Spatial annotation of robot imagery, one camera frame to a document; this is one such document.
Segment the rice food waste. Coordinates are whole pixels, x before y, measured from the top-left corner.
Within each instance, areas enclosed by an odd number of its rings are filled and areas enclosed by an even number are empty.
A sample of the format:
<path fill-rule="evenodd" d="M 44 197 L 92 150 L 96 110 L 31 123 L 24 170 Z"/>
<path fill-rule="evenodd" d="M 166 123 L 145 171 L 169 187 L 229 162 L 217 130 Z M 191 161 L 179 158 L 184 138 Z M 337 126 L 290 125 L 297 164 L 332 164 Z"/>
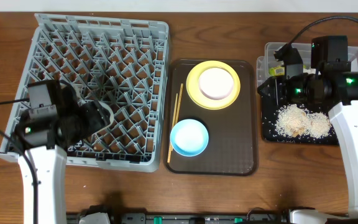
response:
<path fill-rule="evenodd" d="M 297 137 L 308 134 L 312 138 L 328 135 L 332 127 L 327 115 L 323 112 L 312 112 L 296 104 L 282 106 L 275 130 L 286 137 Z"/>

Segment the white bowl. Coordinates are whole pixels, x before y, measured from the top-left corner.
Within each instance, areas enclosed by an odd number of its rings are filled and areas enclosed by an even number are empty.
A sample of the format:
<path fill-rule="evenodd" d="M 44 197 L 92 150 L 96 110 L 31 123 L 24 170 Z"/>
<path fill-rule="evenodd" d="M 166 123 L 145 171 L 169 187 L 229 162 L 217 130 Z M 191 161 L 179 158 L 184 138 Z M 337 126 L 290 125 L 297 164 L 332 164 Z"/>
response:
<path fill-rule="evenodd" d="M 234 79 L 227 70 L 214 67 L 201 73 L 198 86 L 205 97 L 211 100 L 222 100 L 233 91 Z"/>

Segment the green snack wrapper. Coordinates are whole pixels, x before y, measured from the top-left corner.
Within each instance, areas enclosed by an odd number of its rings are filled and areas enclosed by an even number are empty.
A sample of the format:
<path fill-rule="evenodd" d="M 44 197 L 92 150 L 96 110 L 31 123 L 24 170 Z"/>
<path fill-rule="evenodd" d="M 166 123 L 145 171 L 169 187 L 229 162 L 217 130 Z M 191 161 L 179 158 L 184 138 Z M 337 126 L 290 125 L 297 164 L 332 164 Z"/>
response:
<path fill-rule="evenodd" d="M 284 75 L 284 74 L 285 74 L 285 67 L 283 67 L 283 66 L 276 66 L 276 67 L 269 68 L 268 73 L 269 73 L 271 76 Z"/>

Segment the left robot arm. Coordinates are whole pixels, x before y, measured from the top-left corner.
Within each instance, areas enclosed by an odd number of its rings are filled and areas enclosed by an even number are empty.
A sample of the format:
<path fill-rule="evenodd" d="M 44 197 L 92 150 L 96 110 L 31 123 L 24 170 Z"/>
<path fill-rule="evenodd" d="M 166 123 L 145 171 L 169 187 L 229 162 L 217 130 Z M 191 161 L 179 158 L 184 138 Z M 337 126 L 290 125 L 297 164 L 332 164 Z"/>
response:
<path fill-rule="evenodd" d="M 27 88 L 30 108 L 12 134 L 24 187 L 24 223 L 66 223 L 67 149 L 112 125 L 114 113 L 98 100 L 79 105 L 76 90 L 63 81 Z"/>

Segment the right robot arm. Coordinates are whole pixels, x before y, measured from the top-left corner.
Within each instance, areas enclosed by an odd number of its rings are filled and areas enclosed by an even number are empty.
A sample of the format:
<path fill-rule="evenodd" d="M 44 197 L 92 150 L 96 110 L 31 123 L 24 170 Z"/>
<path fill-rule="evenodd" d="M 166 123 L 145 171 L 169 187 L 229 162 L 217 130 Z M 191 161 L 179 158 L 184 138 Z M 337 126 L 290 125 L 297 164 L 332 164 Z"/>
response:
<path fill-rule="evenodd" d="M 284 75 L 272 76 L 258 86 L 260 96 L 276 106 L 321 105 L 328 110 L 346 171 L 349 208 L 339 217 L 307 208 L 288 211 L 288 223 L 358 223 L 358 72 L 351 70 L 345 35 L 314 38 L 311 42 L 313 75 L 303 72 L 298 50 L 287 43 L 274 57 L 282 61 Z"/>

